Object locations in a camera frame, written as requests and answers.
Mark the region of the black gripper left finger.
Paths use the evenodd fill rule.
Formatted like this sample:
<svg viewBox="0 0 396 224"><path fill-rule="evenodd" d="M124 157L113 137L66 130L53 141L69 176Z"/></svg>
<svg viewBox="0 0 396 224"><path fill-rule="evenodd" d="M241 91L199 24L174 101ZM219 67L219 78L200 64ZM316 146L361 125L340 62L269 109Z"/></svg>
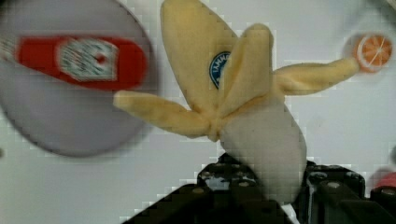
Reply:
<svg viewBox="0 0 396 224"><path fill-rule="evenodd" d="M262 196L244 163L223 154L195 184L184 185L122 224L292 224L279 203Z"/></svg>

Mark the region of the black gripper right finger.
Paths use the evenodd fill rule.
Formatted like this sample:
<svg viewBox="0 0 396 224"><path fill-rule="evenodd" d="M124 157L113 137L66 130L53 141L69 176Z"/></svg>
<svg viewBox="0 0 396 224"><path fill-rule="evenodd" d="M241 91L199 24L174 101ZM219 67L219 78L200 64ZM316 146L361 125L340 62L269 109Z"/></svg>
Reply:
<svg viewBox="0 0 396 224"><path fill-rule="evenodd" d="M360 174L339 165L310 161L298 196L300 224L396 224L395 188L365 195Z"/></svg>

